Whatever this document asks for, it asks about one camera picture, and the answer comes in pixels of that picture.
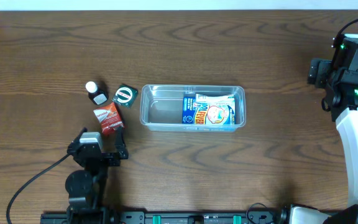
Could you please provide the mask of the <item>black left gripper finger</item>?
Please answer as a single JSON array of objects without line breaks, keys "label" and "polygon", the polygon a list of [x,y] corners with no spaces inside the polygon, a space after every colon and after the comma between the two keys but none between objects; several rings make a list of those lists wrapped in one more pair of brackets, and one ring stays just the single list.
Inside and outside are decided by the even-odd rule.
[{"label": "black left gripper finger", "polygon": [[124,130],[122,127],[116,129],[116,139],[114,142],[114,146],[119,154],[120,159],[128,159],[129,153],[124,142]]},{"label": "black left gripper finger", "polygon": [[79,144],[79,143],[80,143],[80,138],[81,138],[82,134],[83,134],[83,133],[86,133],[87,131],[88,131],[87,128],[83,128],[83,129],[80,131],[80,133],[77,135],[77,137],[74,138],[74,140],[72,140],[72,142],[69,144],[69,146],[75,146],[75,145]]}]

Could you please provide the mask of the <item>red Panadol ActiFast box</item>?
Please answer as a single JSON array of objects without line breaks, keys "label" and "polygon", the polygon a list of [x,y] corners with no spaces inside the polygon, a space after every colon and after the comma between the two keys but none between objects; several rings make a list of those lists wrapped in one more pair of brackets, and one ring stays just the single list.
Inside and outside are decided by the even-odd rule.
[{"label": "red Panadol ActiFast box", "polygon": [[103,135],[110,135],[119,128],[125,128],[121,115],[115,105],[111,103],[93,111],[98,119]]}]

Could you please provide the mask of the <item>green Zam-Buk box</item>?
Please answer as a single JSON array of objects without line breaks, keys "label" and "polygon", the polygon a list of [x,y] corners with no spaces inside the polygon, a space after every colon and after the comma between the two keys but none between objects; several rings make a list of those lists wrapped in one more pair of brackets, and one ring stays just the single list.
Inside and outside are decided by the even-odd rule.
[{"label": "green Zam-Buk box", "polygon": [[115,92],[112,101],[118,105],[125,106],[126,108],[130,108],[134,104],[137,95],[138,95],[137,89],[122,84]]}]

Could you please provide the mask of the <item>blue KoolFever box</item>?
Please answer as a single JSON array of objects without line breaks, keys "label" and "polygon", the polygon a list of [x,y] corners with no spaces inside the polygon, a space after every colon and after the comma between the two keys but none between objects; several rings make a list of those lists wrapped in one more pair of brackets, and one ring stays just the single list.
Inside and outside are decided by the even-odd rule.
[{"label": "blue KoolFever box", "polygon": [[197,104],[195,96],[183,98],[183,124],[232,125],[236,123],[236,102],[232,106]]}]

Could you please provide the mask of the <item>white green medicine box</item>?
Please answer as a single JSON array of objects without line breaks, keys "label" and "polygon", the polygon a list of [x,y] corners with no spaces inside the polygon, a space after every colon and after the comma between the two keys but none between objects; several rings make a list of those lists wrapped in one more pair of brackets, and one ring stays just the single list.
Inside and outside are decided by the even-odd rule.
[{"label": "white green medicine box", "polygon": [[201,104],[206,103],[208,105],[235,105],[234,95],[223,95],[223,96],[206,96],[196,94],[195,103]]}]

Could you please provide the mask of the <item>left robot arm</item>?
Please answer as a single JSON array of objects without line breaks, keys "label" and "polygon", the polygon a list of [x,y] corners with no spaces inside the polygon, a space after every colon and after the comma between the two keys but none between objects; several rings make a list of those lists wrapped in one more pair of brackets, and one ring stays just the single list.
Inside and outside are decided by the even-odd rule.
[{"label": "left robot arm", "polygon": [[119,223],[117,213],[103,204],[108,169],[118,167],[129,153],[123,138],[123,129],[116,130],[115,152],[103,152],[99,132],[83,129],[69,144],[67,153],[82,167],[66,179],[68,192],[68,223]]}]

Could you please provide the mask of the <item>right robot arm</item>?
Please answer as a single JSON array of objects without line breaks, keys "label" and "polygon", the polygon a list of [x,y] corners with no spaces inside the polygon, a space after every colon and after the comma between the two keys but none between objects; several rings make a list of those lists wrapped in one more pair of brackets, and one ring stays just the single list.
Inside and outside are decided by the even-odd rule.
[{"label": "right robot arm", "polygon": [[341,137],[347,170],[347,208],[324,213],[292,204],[282,209],[277,223],[358,223],[358,34],[339,34],[333,41],[333,59],[314,58],[308,83],[325,90],[322,109],[331,113]]}]

